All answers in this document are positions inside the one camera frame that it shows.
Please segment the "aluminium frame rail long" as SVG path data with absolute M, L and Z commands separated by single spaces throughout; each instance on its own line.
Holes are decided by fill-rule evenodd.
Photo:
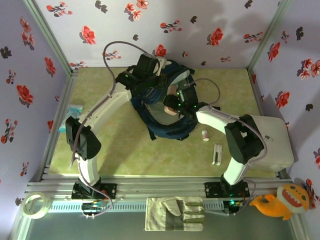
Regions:
M 45 174 L 39 182 L 29 182 L 23 197 L 41 192 L 55 200 L 70 198 L 78 175 Z M 205 183 L 220 183 L 217 177 L 149 177 L 149 176 L 107 176 L 104 184 L 116 184 L 117 201 L 138 201 L 149 197 L 205 197 Z M 251 178 L 248 189 L 256 195 L 275 194 L 281 185 L 291 183 L 290 179 Z

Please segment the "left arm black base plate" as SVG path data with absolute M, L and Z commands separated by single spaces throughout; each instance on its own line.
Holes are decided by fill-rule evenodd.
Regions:
M 112 200 L 116 198 L 117 193 L 117 184 L 115 183 L 97 183 L 94 185 L 99 191 L 107 194 Z M 81 181 L 77 181 L 73 185 L 72 200 L 103 200 L 106 197 L 103 194 L 100 194 L 88 186 L 84 185 Z

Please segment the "clear tape roll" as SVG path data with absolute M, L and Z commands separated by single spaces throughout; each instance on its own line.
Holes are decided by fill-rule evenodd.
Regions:
M 29 219 L 43 218 L 51 209 L 53 200 L 42 192 L 32 192 L 22 201 L 22 214 Z

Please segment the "aluminium corner post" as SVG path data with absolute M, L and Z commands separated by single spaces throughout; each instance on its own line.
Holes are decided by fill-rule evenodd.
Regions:
M 292 1 L 293 0 L 281 0 L 279 2 L 277 10 L 276 10 L 270 24 L 268 25 L 262 40 L 259 43 L 257 50 L 255 51 L 251 61 L 249 62 L 249 65 L 246 68 L 248 72 L 251 72 L 254 69 L 254 67 L 256 66 L 259 58 L 262 55 L 262 52 L 263 52 L 265 46 L 267 45 L 269 38 L 272 36 L 275 28 L 281 23 L 282 18 L 284 17 L 285 12 L 287 11 L 287 9 L 290 6 L 290 4 L 292 3 Z
M 42 14 L 38 4 L 35 0 L 22 0 L 25 6 L 28 8 L 29 12 L 31 13 L 33 19 L 37 23 L 39 29 L 43 33 L 44 37 L 46 38 L 48 44 L 50 45 L 51 49 L 53 50 L 55 56 L 58 58 L 59 63 L 62 65 L 64 71 L 71 76 L 73 73 L 72 68 L 70 67 L 68 60 L 62 51 L 56 37 L 54 36 L 47 20 L 45 19 L 44 15 Z

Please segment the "orange plush toy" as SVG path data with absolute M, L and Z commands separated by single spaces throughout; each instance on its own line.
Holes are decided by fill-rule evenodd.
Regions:
M 307 191 L 294 183 L 284 184 L 277 188 L 276 194 L 256 196 L 250 206 L 265 216 L 289 220 L 292 214 L 303 214 L 310 207 Z

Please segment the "white stapler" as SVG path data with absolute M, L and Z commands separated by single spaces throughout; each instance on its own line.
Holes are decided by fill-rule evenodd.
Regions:
M 215 144 L 213 148 L 212 164 L 216 166 L 220 166 L 221 163 L 222 163 L 222 145 Z

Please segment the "grey work glove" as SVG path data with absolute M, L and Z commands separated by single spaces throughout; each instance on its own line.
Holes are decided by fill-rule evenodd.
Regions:
M 145 231 L 201 232 L 205 220 L 200 196 L 149 197 L 146 200 Z

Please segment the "navy blue backpack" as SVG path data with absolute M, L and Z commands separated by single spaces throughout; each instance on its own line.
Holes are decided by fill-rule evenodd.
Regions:
M 170 76 L 169 80 L 166 81 L 169 86 L 175 85 L 178 88 L 189 85 L 195 89 L 196 84 L 192 77 L 195 70 L 192 68 L 170 60 L 162 73 Z M 197 122 L 179 115 L 179 113 L 170 115 L 165 112 L 163 100 L 167 95 L 167 90 L 168 88 L 151 88 L 138 96 L 132 97 L 130 101 L 140 119 L 146 125 L 151 140 L 166 138 L 182 141 L 189 137 Z

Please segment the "small circuit board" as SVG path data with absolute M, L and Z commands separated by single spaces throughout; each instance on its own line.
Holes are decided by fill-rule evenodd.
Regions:
M 81 205 L 82 214 L 87 218 L 95 218 L 95 215 L 102 212 L 106 208 L 104 200 L 94 200 L 91 202 L 84 202 Z
M 227 216 L 235 216 L 242 208 L 244 204 L 242 201 L 228 200 L 223 202 L 223 212 Z

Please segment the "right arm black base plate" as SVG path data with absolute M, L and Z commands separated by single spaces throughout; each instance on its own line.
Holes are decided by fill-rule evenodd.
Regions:
M 240 181 L 236 185 L 225 182 L 206 182 L 204 184 L 206 198 L 248 198 L 250 196 L 248 183 Z

